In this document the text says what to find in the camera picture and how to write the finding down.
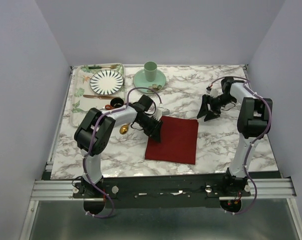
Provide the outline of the dark red cloth napkin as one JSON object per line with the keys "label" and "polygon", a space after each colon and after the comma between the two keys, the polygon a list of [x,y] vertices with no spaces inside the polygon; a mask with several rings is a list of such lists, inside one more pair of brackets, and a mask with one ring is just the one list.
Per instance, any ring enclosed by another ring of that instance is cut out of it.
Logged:
{"label": "dark red cloth napkin", "polygon": [[161,142],[148,139],[146,160],[191,164],[196,162],[198,121],[162,117]]}

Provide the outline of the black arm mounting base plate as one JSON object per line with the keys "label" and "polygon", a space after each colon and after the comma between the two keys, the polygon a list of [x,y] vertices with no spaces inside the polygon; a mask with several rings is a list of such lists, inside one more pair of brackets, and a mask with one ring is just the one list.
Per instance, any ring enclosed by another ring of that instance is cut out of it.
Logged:
{"label": "black arm mounting base plate", "polygon": [[96,189],[85,180],[75,183],[73,197],[87,202],[111,203],[128,208],[219,208],[226,200],[250,196],[246,178],[232,179],[221,173],[103,178]]}

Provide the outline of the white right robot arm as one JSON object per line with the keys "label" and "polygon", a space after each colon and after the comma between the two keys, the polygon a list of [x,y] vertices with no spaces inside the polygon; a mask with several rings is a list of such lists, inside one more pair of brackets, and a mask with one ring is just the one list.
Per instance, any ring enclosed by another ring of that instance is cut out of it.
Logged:
{"label": "white right robot arm", "polygon": [[213,87],[211,83],[206,88],[207,94],[202,96],[196,118],[204,118],[205,122],[214,120],[220,117],[221,109],[226,105],[241,104],[237,119],[238,147],[221,183],[221,191],[227,196],[232,196],[245,189],[255,149],[271,127],[273,102],[250,89],[246,78],[227,76],[220,77],[214,82],[217,81],[221,82],[222,94],[211,96]]}

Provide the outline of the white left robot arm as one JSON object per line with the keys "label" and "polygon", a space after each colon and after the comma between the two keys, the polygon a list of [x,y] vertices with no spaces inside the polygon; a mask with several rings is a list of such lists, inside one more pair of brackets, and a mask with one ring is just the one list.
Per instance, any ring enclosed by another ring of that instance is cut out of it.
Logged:
{"label": "white left robot arm", "polygon": [[147,113],[153,100],[146,95],[134,103],[126,103],[111,110],[91,108],[77,128],[74,139],[83,156],[83,175],[81,183],[88,196],[95,198],[103,193],[99,183],[101,154],[108,145],[113,128],[124,124],[137,123],[143,133],[152,140],[161,142],[163,108],[158,107],[153,114]]}

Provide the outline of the gold spoon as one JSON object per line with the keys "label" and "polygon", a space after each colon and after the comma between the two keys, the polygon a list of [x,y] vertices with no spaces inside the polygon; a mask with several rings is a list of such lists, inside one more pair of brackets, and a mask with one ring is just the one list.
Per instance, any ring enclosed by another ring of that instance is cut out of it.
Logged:
{"label": "gold spoon", "polygon": [[129,128],[130,128],[129,124],[124,124],[120,127],[119,133],[125,135],[128,132]]}

